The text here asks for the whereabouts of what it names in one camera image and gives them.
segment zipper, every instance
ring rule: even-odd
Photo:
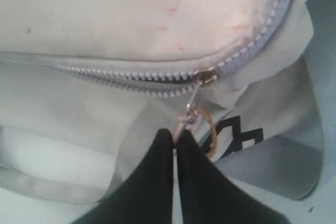
[[[257,34],[247,46],[225,60],[223,60],[223,55],[219,52],[212,56],[203,57],[198,60],[196,64],[195,62],[183,62],[185,70],[175,72],[162,71],[162,69],[166,69],[162,64],[170,66],[169,69],[180,69],[175,67],[176,62],[160,62],[160,67],[155,67],[159,66],[156,63],[149,63],[148,65],[153,66],[152,69],[156,71],[124,71],[113,69],[113,67],[100,69],[63,65],[48,65],[48,67],[83,80],[114,88],[145,93],[157,97],[176,97],[192,92],[195,87],[197,87],[194,80],[200,73],[206,74],[204,66],[208,66],[206,68],[208,69],[208,74],[216,71],[219,73],[218,76],[222,77],[250,62],[278,28],[287,12],[290,2],[291,0],[274,0],[273,8],[259,34]],[[133,68],[137,68],[138,65],[143,66],[143,62],[134,62]]]

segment zipper slider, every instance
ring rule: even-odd
[[[219,71],[214,67],[202,68],[194,73],[193,81],[195,83],[195,89],[186,105],[186,113],[178,117],[180,123],[173,133],[174,143],[177,143],[188,125],[196,123],[199,115],[198,109],[201,107],[203,101],[204,88],[218,80],[218,78]]]

